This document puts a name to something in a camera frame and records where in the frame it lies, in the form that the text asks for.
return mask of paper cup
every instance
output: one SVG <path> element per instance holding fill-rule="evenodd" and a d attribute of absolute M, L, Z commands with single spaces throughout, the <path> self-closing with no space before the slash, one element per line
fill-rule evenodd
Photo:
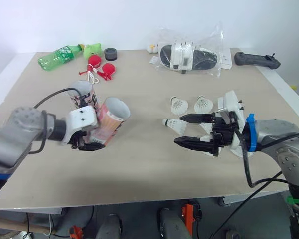
<path fill-rule="evenodd" d="M 115 97 L 106 98 L 98 112 L 99 127 L 90 132 L 89 141 L 107 145 L 130 115 L 130 109 L 123 101 Z"/>
<path fill-rule="evenodd" d="M 94 92 L 93 85 L 88 81 L 77 81 L 72 83 L 69 87 L 75 88 L 81 92 L 84 101 L 92 106 L 97 113 L 99 111 L 99 103 Z M 68 91 L 76 108 L 80 106 L 80 96 L 76 91 Z"/>

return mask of table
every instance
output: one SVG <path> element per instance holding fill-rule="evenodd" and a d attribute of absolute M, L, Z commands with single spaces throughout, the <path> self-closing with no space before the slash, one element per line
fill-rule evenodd
<path fill-rule="evenodd" d="M 232 49 L 232 56 L 237 49 Z M 43 71 L 37 53 L 0 106 L 0 126 L 18 106 L 34 106 L 45 96 L 85 80 L 78 71 L 86 68 L 79 57 L 54 71 Z M 4 186 L 0 209 L 71 207 L 95 204 L 214 197 L 245 194 L 248 187 L 242 159 L 223 149 L 219 157 L 190 151 L 173 143 L 178 137 L 162 125 L 163 118 L 176 118 L 170 111 L 170 97 L 189 103 L 193 113 L 197 96 L 215 103 L 234 90 L 243 100 L 245 116 L 281 119 L 299 127 L 299 117 L 273 85 L 254 66 L 222 70 L 220 79 L 206 74 L 157 71 L 149 63 L 152 55 L 143 50 L 119 51 L 113 64 L 112 81 L 94 85 L 103 101 L 108 96 L 122 99 L 131 117 L 105 149 L 81 152 L 70 146 L 47 142 L 42 153 L 29 155 Z M 40 109 L 58 118 L 74 109 L 67 94 L 58 95 Z M 203 136 L 198 125 L 190 125 L 185 135 Z M 253 180 L 273 176 L 278 165 L 267 155 L 256 152 L 250 159 Z M 282 191 L 284 184 L 272 183 L 266 191 Z"/>

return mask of white cord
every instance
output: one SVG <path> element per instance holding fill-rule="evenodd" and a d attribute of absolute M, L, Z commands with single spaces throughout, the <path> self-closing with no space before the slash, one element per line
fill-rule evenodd
<path fill-rule="evenodd" d="M 45 234 L 46 236 L 51 235 L 51 232 L 52 232 L 52 226 L 51 226 L 51 214 L 49 214 L 49 221 L 50 221 L 50 232 L 49 232 L 49 234 L 45 234 L 45 233 L 43 233 L 43 234 Z"/>
<path fill-rule="evenodd" d="M 92 73 L 91 71 L 88 71 L 87 74 L 88 74 L 88 81 L 89 81 L 91 84 L 97 84 L 97 83 L 100 82 L 99 79 L 96 78 L 96 77 L 93 75 L 93 73 Z"/>
<path fill-rule="evenodd" d="M 91 66 L 91 67 L 92 67 L 92 70 L 93 70 L 95 73 L 97 73 L 97 69 L 95 69 L 91 64 L 89 64 L 89 66 Z M 97 83 L 100 82 L 99 79 L 96 78 L 96 77 L 93 75 L 92 71 L 89 71 L 89 70 L 88 70 L 88 72 L 87 72 L 87 76 L 88 76 L 88 82 L 90 82 L 91 84 L 97 84 Z"/>

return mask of white wall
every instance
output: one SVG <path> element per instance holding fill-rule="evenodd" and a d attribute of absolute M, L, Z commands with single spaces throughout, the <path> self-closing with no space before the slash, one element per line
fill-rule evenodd
<path fill-rule="evenodd" d="M 225 46 L 275 52 L 281 76 L 299 86 L 299 0 L 6 0 L 0 44 L 16 52 L 101 42 L 144 49 L 158 27 L 197 33 L 223 22 Z"/>

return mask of green cable tie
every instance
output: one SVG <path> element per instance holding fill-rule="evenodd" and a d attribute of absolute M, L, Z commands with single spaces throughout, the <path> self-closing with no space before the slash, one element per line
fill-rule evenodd
<path fill-rule="evenodd" d="M 299 199 L 295 199 L 295 198 L 293 198 L 292 196 L 288 196 L 287 197 L 287 203 L 289 203 L 289 204 L 299 204 Z"/>

